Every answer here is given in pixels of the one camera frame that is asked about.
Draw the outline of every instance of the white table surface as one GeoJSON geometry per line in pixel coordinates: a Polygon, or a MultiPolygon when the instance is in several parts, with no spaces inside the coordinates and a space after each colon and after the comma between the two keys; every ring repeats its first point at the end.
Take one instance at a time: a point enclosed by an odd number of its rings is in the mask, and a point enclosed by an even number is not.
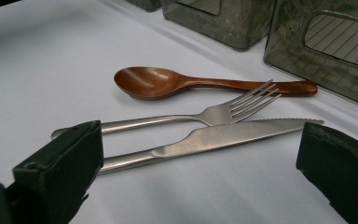
{"type": "MultiPolygon", "coordinates": [[[[50,141],[85,121],[194,114],[239,95],[198,89],[158,101],[113,81],[129,66],[194,77],[298,80],[263,63],[266,38],[237,52],[122,0],[25,0],[0,7],[0,182],[50,141]]],[[[323,119],[358,139],[358,105],[320,90],[280,98],[250,119],[323,119]]],[[[114,156],[183,139],[197,122],[106,135],[114,156]]],[[[345,223],[296,169],[301,132],[97,177],[71,223],[345,223]]]]}

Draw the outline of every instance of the spoon bowl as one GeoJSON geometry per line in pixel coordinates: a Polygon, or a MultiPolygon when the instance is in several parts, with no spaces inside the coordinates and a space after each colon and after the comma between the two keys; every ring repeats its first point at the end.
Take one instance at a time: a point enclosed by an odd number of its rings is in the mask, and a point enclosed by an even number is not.
{"type": "MultiPolygon", "coordinates": [[[[127,94],[142,99],[163,98],[192,88],[250,91],[264,82],[188,77],[156,67],[128,67],[115,74],[116,84],[127,94]]],[[[311,81],[272,82],[282,96],[312,96],[318,88],[311,81]]]]}

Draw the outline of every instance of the knife blade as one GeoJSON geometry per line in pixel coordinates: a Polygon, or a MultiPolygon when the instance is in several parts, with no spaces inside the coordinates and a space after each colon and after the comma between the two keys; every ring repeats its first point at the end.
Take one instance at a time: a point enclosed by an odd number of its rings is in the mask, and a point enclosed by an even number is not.
{"type": "Polygon", "coordinates": [[[105,158],[99,175],[302,130],[306,122],[324,123],[317,119],[262,119],[197,129],[171,145],[105,158]]]}

